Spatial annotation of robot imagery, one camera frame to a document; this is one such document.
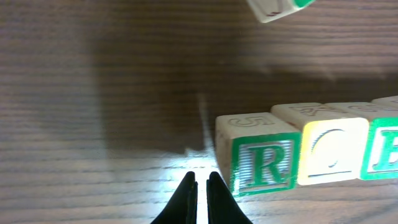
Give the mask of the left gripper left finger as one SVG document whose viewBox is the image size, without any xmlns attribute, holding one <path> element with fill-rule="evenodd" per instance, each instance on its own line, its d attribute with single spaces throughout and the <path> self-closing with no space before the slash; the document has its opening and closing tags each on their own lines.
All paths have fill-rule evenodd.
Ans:
<svg viewBox="0 0 398 224">
<path fill-rule="evenodd" d="M 179 183 L 164 209 L 150 224 L 196 224 L 198 183 L 189 171 Z"/>
</svg>

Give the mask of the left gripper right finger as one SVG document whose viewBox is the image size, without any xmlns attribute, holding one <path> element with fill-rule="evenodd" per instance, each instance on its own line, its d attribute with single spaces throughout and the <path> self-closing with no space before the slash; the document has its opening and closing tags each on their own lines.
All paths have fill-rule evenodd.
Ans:
<svg viewBox="0 0 398 224">
<path fill-rule="evenodd" d="M 218 172 L 206 181 L 209 224 L 252 224 L 243 213 Z"/>
</svg>

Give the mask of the green R block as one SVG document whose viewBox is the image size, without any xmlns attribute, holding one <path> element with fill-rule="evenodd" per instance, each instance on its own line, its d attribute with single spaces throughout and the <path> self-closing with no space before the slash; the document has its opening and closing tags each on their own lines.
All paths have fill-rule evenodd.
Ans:
<svg viewBox="0 0 398 224">
<path fill-rule="evenodd" d="M 297 185 L 302 133 L 271 113 L 215 119 L 215 154 L 235 197 L 280 192 Z"/>
</svg>

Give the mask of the yellow O block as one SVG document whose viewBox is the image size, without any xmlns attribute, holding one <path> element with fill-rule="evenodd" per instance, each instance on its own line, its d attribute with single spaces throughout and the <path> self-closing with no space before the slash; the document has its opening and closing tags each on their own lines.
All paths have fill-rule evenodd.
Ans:
<svg viewBox="0 0 398 224">
<path fill-rule="evenodd" d="M 271 113 L 302 133 L 298 184 L 359 177 L 369 130 L 367 119 L 321 103 L 274 105 Z"/>
</svg>

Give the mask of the green B block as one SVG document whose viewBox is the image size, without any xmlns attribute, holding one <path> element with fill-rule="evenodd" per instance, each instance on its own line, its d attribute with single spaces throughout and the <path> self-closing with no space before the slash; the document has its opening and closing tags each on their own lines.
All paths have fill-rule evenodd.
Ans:
<svg viewBox="0 0 398 224">
<path fill-rule="evenodd" d="M 369 121 L 368 140 L 359 178 L 362 180 L 397 177 L 397 109 L 368 102 L 328 103 L 328 106 Z"/>
</svg>

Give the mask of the green N block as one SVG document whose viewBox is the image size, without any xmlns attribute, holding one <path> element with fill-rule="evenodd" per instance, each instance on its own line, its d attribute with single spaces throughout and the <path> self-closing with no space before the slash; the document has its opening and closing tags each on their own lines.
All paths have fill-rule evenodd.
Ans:
<svg viewBox="0 0 398 224">
<path fill-rule="evenodd" d="M 267 23 L 300 11 L 315 0 L 247 0 L 255 17 Z"/>
</svg>

